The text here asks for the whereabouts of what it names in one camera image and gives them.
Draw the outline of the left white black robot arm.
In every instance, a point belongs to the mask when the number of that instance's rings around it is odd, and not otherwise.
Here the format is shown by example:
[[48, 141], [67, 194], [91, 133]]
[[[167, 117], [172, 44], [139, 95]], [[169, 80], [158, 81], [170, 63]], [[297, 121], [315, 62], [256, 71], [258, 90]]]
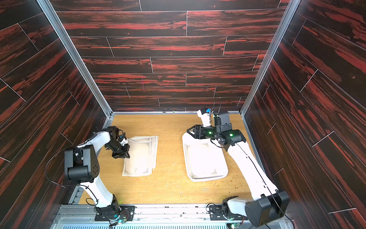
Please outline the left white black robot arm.
[[65, 176], [81, 186], [94, 201], [97, 215], [117, 220], [121, 208], [100, 177], [100, 164], [96, 152], [102, 147], [112, 151], [113, 158], [130, 158], [128, 139], [120, 129], [111, 126], [93, 133], [85, 142], [67, 148], [64, 152]]

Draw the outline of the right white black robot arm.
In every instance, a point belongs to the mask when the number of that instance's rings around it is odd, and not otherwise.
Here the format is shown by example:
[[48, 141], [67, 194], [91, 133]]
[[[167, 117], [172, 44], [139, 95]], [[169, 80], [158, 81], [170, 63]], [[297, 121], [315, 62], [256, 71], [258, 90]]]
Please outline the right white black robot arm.
[[202, 124], [187, 129], [182, 136], [189, 179], [201, 182], [226, 177], [228, 165], [224, 152], [227, 152], [239, 167], [252, 196], [252, 200], [231, 196], [220, 205], [207, 204], [206, 211], [211, 219], [230, 220], [228, 228], [235, 229], [242, 226], [239, 220], [247, 220], [252, 227], [258, 228], [286, 216], [289, 195], [286, 191], [279, 191], [264, 173], [245, 136], [232, 128], [229, 113], [225, 110], [212, 113], [209, 108], [202, 108], [197, 115]]

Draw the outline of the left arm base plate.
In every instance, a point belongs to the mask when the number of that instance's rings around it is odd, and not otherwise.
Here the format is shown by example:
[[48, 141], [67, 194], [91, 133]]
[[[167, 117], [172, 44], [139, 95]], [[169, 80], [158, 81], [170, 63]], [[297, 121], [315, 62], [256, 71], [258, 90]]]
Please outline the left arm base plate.
[[135, 213], [135, 206], [120, 205], [118, 209], [108, 206], [104, 208], [94, 207], [95, 221], [121, 222], [132, 221]]

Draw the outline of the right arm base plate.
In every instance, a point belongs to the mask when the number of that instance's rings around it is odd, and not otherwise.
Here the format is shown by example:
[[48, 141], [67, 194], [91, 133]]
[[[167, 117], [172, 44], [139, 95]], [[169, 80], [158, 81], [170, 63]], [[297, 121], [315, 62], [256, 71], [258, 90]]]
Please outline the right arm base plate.
[[248, 220], [248, 217], [243, 215], [234, 214], [233, 216], [225, 216], [224, 211], [221, 205], [216, 205], [213, 203], [209, 203], [206, 206], [206, 211], [209, 214], [211, 221], [239, 221], [239, 220]]

